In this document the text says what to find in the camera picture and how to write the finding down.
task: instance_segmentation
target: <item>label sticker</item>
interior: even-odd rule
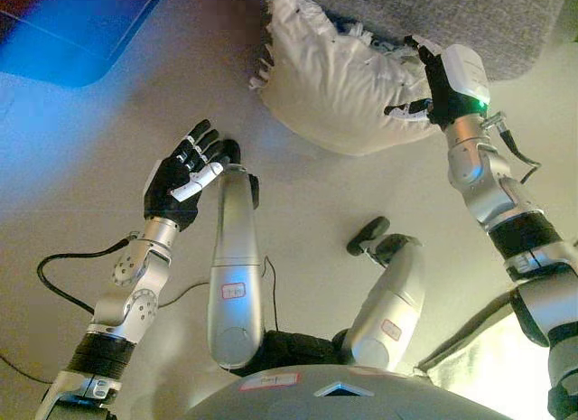
[[[391,322],[389,319],[385,319],[381,324],[381,330],[389,337],[391,337],[394,341],[399,341],[401,337],[401,328]]]
[[[282,373],[267,377],[251,378],[245,381],[239,391],[263,390],[268,388],[290,387],[299,382],[298,373]]]
[[[223,300],[232,300],[233,298],[242,298],[245,296],[245,284],[244,283],[230,283],[228,285],[223,285],[220,288],[221,294],[223,295]]]

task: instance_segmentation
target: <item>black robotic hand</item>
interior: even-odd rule
[[[171,219],[180,231],[195,220],[201,190],[230,162],[219,133],[209,130],[209,120],[199,122],[172,154],[155,166],[144,194],[146,219]]]

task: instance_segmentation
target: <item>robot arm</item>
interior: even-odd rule
[[[393,234],[362,241],[359,249],[386,270],[347,330],[341,358],[347,364],[394,370],[406,352],[424,304],[421,244],[415,238]]]
[[[577,418],[578,250],[560,238],[491,143],[489,129],[495,126],[517,154],[503,115],[484,120],[489,91],[480,56],[462,45],[434,55],[411,37],[406,41],[425,64],[432,91],[427,116],[446,135],[450,183],[517,283],[510,301],[522,330],[550,346],[550,413]]]
[[[101,407],[114,401],[135,345],[153,323],[174,240],[195,220],[201,189],[228,163],[223,143],[215,143],[219,134],[209,129],[208,120],[199,123],[154,167],[145,187],[144,231],[118,259],[82,342],[35,420],[68,418],[78,406],[90,408],[95,418],[114,418]]]
[[[207,332],[212,358],[227,370],[244,368],[264,337],[261,259],[254,217],[257,194],[257,178],[236,163],[219,179]]]

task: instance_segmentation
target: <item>white fabric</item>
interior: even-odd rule
[[[388,105],[430,96],[415,53],[381,53],[355,24],[338,34],[311,0],[271,0],[267,46],[275,66],[252,79],[272,114],[296,134],[339,154],[363,155],[440,132],[384,115]]]
[[[527,339],[514,313],[427,374],[436,386],[514,420],[553,418],[547,410],[548,348]]]

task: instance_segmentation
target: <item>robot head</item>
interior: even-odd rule
[[[307,365],[242,378],[196,405],[183,420],[506,420],[468,399],[380,369]]]

